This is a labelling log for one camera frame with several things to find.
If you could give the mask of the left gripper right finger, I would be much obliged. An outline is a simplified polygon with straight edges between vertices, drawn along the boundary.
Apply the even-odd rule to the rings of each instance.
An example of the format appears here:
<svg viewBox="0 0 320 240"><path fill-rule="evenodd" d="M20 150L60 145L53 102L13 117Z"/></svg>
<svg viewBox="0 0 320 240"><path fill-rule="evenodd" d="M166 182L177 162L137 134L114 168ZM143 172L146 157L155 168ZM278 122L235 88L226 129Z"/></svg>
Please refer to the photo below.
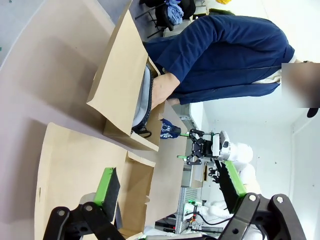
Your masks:
<svg viewBox="0 0 320 240"><path fill-rule="evenodd" d="M267 199L247 192L232 161L215 161L218 183L227 209L233 216L220 240L243 240L256 226L266 240L305 240L306 235L291 200L285 194Z"/></svg>

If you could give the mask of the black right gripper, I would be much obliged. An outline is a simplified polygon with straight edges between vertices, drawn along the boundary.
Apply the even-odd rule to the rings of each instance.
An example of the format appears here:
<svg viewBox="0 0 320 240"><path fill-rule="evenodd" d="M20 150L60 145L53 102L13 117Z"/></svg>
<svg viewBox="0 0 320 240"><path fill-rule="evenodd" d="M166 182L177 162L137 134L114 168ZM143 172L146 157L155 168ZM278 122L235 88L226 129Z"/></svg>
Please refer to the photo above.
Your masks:
<svg viewBox="0 0 320 240"><path fill-rule="evenodd" d="M188 156L177 155L178 159L182 159L188 166L199 166L202 164L203 158L212 158L212 140L205 140L203 136L205 135L204 131L192 128L190 131L186 133L181 133L181 137L187 137L191 139L193 143L198 144L198 140L200 139L201 150L193 150L192 153Z"/></svg>

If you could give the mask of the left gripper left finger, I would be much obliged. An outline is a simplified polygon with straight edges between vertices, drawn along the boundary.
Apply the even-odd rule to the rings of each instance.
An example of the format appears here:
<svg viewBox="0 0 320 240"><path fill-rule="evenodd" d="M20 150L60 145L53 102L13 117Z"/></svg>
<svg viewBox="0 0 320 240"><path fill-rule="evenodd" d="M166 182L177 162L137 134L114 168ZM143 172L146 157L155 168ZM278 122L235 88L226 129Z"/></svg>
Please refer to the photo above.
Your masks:
<svg viewBox="0 0 320 240"><path fill-rule="evenodd" d="M93 234L98 240L123 240L120 221L113 223L120 216L119 190L117 169L105 168L92 200L81 200L73 210L58 206L51 211L43 239L82 240Z"/></svg>

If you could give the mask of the person's right hand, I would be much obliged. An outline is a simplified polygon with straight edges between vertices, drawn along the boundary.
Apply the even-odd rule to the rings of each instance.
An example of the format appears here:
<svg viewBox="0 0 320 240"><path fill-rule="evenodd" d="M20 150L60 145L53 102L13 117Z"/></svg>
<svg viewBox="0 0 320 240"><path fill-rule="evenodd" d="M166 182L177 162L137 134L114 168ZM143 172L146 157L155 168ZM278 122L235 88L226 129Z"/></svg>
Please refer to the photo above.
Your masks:
<svg viewBox="0 0 320 240"><path fill-rule="evenodd" d="M162 104L180 85L180 81L172 74L165 73L153 80L151 110Z"/></svg>

